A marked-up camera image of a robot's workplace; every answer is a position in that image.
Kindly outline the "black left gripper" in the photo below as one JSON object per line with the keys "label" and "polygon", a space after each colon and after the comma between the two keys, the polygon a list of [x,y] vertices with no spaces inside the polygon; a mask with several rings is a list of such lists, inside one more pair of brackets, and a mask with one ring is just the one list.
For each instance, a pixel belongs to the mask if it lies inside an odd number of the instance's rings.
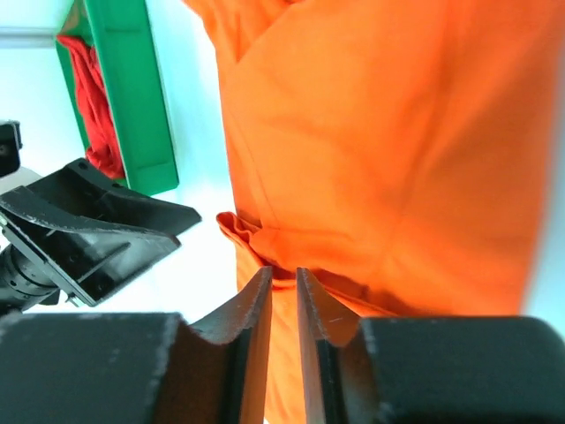
{"label": "black left gripper", "polygon": [[201,222],[194,208],[137,193],[84,159],[41,178],[21,165],[22,147],[20,123],[3,120],[1,315],[55,305],[60,293],[94,307]]}

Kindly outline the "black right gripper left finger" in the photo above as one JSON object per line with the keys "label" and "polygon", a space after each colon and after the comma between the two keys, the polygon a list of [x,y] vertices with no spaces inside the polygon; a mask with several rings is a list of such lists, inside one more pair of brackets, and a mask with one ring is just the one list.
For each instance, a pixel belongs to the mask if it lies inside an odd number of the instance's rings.
{"label": "black right gripper left finger", "polygon": [[7,314],[4,423],[260,423],[272,273],[194,323],[180,314]]}

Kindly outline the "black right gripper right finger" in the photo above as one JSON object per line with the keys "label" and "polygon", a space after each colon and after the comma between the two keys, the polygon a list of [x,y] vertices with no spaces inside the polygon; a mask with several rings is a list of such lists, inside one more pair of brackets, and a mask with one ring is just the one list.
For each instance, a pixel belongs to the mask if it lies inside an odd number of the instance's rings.
{"label": "black right gripper right finger", "polygon": [[564,343],[533,317],[363,318],[297,272],[310,423],[561,423]]}

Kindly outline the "orange t shirt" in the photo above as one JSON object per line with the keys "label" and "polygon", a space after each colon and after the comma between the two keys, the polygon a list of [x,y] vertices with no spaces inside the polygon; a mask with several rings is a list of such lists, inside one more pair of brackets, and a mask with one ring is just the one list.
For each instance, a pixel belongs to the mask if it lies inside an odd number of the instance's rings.
{"label": "orange t shirt", "polygon": [[296,271],[358,314],[517,314],[561,1],[192,1],[215,47],[237,285],[273,271],[265,416],[306,420]]}

